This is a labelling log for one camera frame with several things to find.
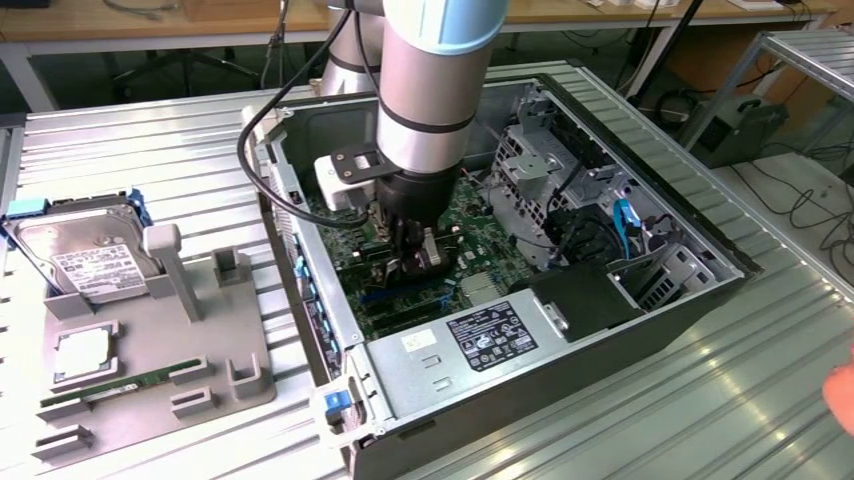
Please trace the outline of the person's hand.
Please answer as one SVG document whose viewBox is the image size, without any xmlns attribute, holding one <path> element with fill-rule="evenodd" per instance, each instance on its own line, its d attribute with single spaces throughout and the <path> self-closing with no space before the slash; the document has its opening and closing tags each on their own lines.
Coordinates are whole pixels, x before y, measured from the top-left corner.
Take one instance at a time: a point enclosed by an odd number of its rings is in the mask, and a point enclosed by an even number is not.
<svg viewBox="0 0 854 480">
<path fill-rule="evenodd" d="M 822 396 L 829 411 L 844 431 L 854 435 L 854 379 L 853 363 L 833 369 L 824 385 Z"/>
</svg>

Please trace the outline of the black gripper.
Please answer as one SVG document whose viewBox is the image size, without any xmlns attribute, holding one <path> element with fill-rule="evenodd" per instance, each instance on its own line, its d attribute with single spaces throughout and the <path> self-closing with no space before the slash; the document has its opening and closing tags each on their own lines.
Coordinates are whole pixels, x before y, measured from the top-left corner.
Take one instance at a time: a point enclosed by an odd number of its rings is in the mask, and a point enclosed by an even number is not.
<svg viewBox="0 0 854 480">
<path fill-rule="evenodd" d="M 422 284 L 446 275 L 451 255 L 438 241 L 439 219 L 459 178 L 457 168 L 431 174 L 402 170 L 378 180 L 378 201 L 394 254 L 386 286 Z"/>
</svg>

